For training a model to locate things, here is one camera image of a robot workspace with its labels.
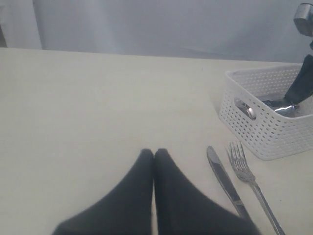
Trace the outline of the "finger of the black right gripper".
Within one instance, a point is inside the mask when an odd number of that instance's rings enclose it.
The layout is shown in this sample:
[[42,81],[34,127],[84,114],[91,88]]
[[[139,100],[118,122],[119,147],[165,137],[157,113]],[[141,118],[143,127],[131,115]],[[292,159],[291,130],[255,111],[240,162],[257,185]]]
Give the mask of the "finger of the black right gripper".
[[288,91],[286,99],[290,103],[301,103],[313,94],[313,56],[308,54],[300,72]]

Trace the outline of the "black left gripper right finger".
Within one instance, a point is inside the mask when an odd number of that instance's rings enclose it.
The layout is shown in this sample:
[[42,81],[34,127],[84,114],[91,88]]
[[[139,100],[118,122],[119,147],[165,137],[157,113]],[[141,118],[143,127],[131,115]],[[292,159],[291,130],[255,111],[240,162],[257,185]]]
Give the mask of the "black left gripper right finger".
[[160,235],[258,235],[253,222],[224,209],[198,190],[168,150],[154,158],[157,228]]

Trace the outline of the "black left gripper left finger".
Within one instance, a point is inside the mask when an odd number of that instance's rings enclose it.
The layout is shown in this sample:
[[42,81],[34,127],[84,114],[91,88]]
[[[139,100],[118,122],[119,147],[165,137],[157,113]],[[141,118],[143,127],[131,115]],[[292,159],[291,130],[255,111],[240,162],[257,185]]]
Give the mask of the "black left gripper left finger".
[[106,196],[60,223],[56,235],[150,235],[154,155],[142,149],[130,171]]

